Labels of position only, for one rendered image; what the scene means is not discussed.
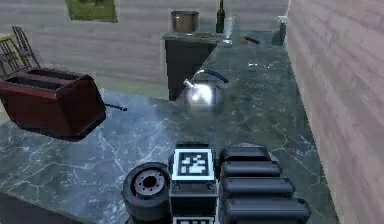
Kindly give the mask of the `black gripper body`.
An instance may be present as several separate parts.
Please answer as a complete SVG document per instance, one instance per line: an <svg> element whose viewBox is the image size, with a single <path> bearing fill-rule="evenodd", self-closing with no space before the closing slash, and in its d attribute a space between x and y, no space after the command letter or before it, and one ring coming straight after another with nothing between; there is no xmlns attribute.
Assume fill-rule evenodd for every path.
<svg viewBox="0 0 384 224"><path fill-rule="evenodd" d="M146 162L126 176L121 195L133 224L170 224L170 175L167 165Z"/></svg>

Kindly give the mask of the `marble top kitchen counter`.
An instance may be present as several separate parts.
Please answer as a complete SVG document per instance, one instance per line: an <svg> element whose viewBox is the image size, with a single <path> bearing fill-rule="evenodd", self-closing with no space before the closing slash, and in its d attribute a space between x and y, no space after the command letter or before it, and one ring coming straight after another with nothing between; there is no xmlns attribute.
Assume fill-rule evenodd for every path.
<svg viewBox="0 0 384 224"><path fill-rule="evenodd" d="M278 158L312 210L308 224L339 224L287 52L269 33L252 32L260 44L218 45L204 68L229 78L222 111L186 112L182 99L159 100L104 89L105 121L79 142L0 126L0 201L15 224L42 224L45 208L86 224L125 224L121 197L128 172L146 161L166 161L178 141L215 149L240 142L265 145Z"/></svg>

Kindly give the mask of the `dark green bottle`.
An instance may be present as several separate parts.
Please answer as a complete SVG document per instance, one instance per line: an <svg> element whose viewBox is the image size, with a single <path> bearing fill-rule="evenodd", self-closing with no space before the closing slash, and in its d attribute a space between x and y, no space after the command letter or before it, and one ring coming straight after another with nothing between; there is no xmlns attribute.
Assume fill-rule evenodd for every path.
<svg viewBox="0 0 384 224"><path fill-rule="evenodd" d="M224 20L225 20L224 1L220 0L219 8L216 13L216 32L217 33L224 32Z"/></svg>

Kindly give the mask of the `dark red toaster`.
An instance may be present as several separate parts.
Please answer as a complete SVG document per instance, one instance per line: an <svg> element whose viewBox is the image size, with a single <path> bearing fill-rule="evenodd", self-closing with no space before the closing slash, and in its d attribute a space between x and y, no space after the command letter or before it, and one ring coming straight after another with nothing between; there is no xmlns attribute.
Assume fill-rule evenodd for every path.
<svg viewBox="0 0 384 224"><path fill-rule="evenodd" d="M106 107L89 75L32 68L0 80L0 101L19 128L79 141L106 117Z"/></svg>

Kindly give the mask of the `brown metal pot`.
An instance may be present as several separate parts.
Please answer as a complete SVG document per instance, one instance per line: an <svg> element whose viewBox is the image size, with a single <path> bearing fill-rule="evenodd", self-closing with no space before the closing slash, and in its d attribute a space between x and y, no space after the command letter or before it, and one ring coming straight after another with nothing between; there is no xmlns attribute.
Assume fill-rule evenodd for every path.
<svg viewBox="0 0 384 224"><path fill-rule="evenodd" d="M172 30L179 33L193 33L199 26L198 11L172 11Z"/></svg>

